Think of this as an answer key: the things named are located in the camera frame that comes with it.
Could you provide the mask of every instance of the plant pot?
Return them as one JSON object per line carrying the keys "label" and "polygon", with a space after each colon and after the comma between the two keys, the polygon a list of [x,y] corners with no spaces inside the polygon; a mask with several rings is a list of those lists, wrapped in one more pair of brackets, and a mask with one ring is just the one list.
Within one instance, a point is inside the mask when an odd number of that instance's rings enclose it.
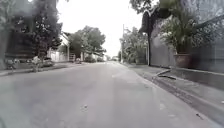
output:
{"label": "plant pot", "polygon": [[191,55],[190,54],[176,54],[174,55],[176,66],[179,68],[189,68]]}

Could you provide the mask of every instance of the sky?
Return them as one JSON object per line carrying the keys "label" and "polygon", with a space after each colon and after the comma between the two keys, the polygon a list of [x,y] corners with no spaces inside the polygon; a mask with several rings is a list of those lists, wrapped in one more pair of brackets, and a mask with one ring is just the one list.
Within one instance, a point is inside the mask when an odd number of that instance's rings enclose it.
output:
{"label": "sky", "polygon": [[98,27],[106,35],[103,47],[107,55],[117,56],[125,28],[141,26],[142,15],[129,5],[129,0],[60,0],[57,5],[62,31],[74,33],[86,25]]}

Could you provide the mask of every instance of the car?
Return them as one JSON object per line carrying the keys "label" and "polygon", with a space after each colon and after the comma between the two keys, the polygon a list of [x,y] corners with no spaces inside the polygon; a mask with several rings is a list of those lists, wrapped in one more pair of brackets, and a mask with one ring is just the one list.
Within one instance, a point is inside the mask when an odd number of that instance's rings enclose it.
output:
{"label": "car", "polygon": [[54,62],[51,60],[51,58],[46,57],[43,59],[43,63],[41,64],[41,67],[51,67],[54,66]]}

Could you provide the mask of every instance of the asphalt road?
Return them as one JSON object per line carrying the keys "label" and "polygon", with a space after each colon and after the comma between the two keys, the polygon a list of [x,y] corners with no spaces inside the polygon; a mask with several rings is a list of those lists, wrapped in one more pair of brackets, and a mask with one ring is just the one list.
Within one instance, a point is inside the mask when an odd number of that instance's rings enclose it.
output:
{"label": "asphalt road", "polygon": [[1,77],[1,127],[220,128],[112,62]]}

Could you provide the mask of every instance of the bush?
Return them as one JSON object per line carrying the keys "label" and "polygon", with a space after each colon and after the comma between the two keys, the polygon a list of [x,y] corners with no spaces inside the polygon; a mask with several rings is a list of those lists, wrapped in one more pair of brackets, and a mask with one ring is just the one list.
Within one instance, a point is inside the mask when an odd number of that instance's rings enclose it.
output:
{"label": "bush", "polygon": [[96,59],[94,59],[93,57],[91,56],[87,56],[85,58],[85,62],[88,62],[88,63],[95,63],[96,62]]}

